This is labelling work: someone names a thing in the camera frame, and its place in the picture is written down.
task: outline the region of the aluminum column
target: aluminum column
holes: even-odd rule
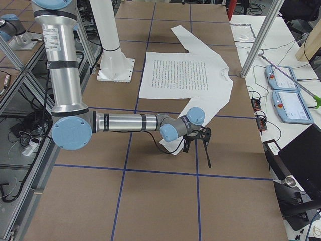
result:
[[[248,74],[253,62],[254,62],[254,59],[256,58],[264,40],[265,40],[265,37],[266,35],[268,34],[274,20],[275,20],[275,17],[277,16],[278,12],[280,11],[280,8],[281,6],[283,5],[283,2],[284,0],[274,0],[270,9],[269,9],[269,12],[267,13],[266,17],[265,17],[265,20],[262,24],[262,27],[257,35],[257,38],[251,48],[251,51],[243,65],[243,68],[242,68],[242,71],[241,71],[241,78],[245,78],[246,75]]]
[[[24,65],[16,54],[12,51],[9,45],[0,37],[0,49],[4,52],[7,58],[13,63],[16,69],[23,71]]]
[[[120,49],[111,0],[90,0],[90,4],[104,49],[97,79],[130,82],[135,60],[127,59]]]

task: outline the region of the table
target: table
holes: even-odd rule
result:
[[[60,151],[25,240],[287,240],[225,7],[124,1],[116,22],[133,78],[98,82],[96,71],[83,94],[92,110],[177,116],[188,100],[138,92],[146,51],[184,52],[179,24],[230,66],[230,103],[208,124],[212,169],[201,142],[173,156],[145,133],[97,133]]]
[[[241,15],[233,15],[231,20],[232,23],[243,23],[243,24],[251,24],[255,35],[258,34],[259,29],[264,21],[263,16],[241,16]],[[294,73],[297,79],[309,79],[309,78],[317,78],[317,75],[311,68],[311,66],[307,64],[307,62],[299,62],[297,61],[295,54],[299,50],[299,46],[296,42],[294,42],[294,37],[291,34],[290,30],[286,26],[284,20],[281,17],[277,17],[262,45],[263,49],[269,48],[277,48],[279,46],[286,45],[284,47],[278,49],[270,49],[265,50],[264,55],[271,60],[272,62],[278,64],[280,61],[281,65],[284,66],[292,66],[294,68]],[[245,62],[247,58],[247,51],[250,49],[244,49],[241,47],[251,47],[252,44],[250,43],[236,43],[238,48],[239,59],[241,65]],[[262,85],[263,87],[267,87],[266,77],[264,75],[265,69],[261,67],[255,66],[267,66],[268,63],[265,62],[262,58],[257,57],[253,63],[252,68],[249,71],[249,74],[246,76],[246,84],[248,86],[248,90],[251,91],[253,88],[255,91],[258,91],[261,96],[266,95],[266,90],[262,87],[258,86],[256,83]],[[253,68],[255,71],[256,83],[255,78],[253,75]],[[319,81],[311,81],[311,82],[301,82],[303,86],[310,89],[316,95],[321,94],[321,83]],[[271,100],[271,88],[268,88],[269,95],[268,99],[262,99],[261,106],[262,110],[267,114],[267,119],[272,123],[276,124],[282,131],[282,135],[280,140],[277,141],[281,148],[285,147],[288,143],[290,143],[295,137],[297,137],[300,133],[302,133],[309,125],[301,125],[301,124],[286,124],[281,121],[278,117],[272,100]],[[301,94],[304,97],[304,100],[307,106],[315,106],[314,100],[307,95],[303,90]],[[320,127],[321,126],[321,113],[320,110],[316,109],[309,109],[314,122]],[[271,139],[278,139],[280,133],[279,130],[270,123],[267,123],[268,130],[262,133],[261,139],[262,141],[267,141]],[[321,226],[321,221],[316,221],[314,223],[318,227]],[[285,222],[285,226],[287,229],[289,239],[294,239],[296,235],[302,235],[303,237],[306,236],[307,228],[304,228],[305,232],[302,234],[299,231],[294,232],[293,229],[289,226],[287,222]]]

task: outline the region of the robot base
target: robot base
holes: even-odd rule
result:
[[[29,33],[31,35],[32,39],[39,39],[42,37],[42,34],[34,34],[34,33]],[[16,40],[13,38],[9,42],[9,46],[12,50],[26,50],[30,51],[34,48],[34,46],[38,43],[38,41],[31,41],[30,43],[26,44],[25,46],[20,46],[17,44]]]

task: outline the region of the electronic device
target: electronic device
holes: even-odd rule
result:
[[[312,124],[278,154],[311,199],[321,200],[321,129]]]
[[[321,207],[321,129],[312,124],[282,149],[275,140],[263,142],[263,147],[281,181],[274,182],[280,210],[298,231],[311,222]],[[294,183],[287,181],[289,177],[294,177]],[[296,182],[304,191],[296,188]]]
[[[279,66],[279,68],[296,79],[294,71],[290,66]],[[265,69],[265,76],[274,90],[288,90],[288,91],[301,91],[300,86],[294,83],[291,79],[282,74],[278,69],[274,68],[272,65],[268,65]]]
[[[314,122],[300,92],[275,90],[272,93],[272,100],[282,121],[296,124]]]

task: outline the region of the cardboard table surface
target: cardboard table surface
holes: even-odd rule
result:
[[[83,95],[92,110],[182,111],[186,99],[138,99],[146,51],[184,52],[170,27],[183,25],[228,63],[231,100],[208,124],[212,168],[202,142],[173,156],[147,133],[97,133],[61,150],[25,240],[287,240],[225,7],[123,1],[116,22],[133,78],[93,74]]]

